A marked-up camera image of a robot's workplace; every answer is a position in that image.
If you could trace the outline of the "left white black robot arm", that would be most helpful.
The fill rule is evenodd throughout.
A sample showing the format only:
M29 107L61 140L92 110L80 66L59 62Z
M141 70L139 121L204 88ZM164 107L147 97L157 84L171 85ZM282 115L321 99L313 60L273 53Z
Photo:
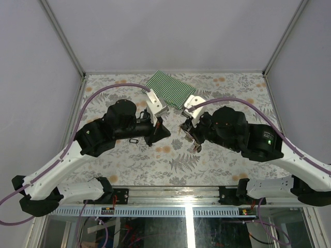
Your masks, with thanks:
M161 118L161 114L168 111L168 106L158 100L146 103L146 109L137 116L137 107L132 101L116 101L103 117L85 124L76 133L64 158L36 182L33 180L41 175L44 167L29 176L15 176L12 179L15 189L28 186L21 191L21 209L40 217L66 203L112 204L114 190L106 177L94 177L76 184L63 183L63 180L80 166L113 149L117 140L142 137L151 146L169 137L171 133Z

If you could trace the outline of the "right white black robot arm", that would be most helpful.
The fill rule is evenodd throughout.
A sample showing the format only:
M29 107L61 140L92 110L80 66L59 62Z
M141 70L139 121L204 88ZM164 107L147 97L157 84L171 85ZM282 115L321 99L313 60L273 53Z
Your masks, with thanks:
M222 205L248 205L271 198L296 198L299 202L324 207L330 205L330 177L308 163L308 156L293 151L268 125L249 124L245 114L222 107L213 114L183 111L186 121L180 128L200 152L205 141L240 153L254 162L277 165L290 173L277 179L244 178L235 187L220 186Z

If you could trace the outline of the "large silver keyring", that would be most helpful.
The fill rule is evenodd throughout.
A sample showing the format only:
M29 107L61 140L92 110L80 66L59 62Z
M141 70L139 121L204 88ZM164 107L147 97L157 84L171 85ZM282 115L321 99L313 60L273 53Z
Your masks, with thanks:
M181 131L184 131L185 133L185 139L190 142L193 143L193 151L200 153L202 150L201 144L198 142L197 140L197 136L195 134L195 128L192 125L187 125L187 124L181 124L179 126Z

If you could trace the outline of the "black tag with white label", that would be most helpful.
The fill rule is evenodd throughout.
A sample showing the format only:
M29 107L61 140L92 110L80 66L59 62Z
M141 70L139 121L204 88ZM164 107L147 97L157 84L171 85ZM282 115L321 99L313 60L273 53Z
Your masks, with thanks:
M131 139L129 139L129 142L132 143L132 144L138 144L139 140L135 139L135 138L131 138Z

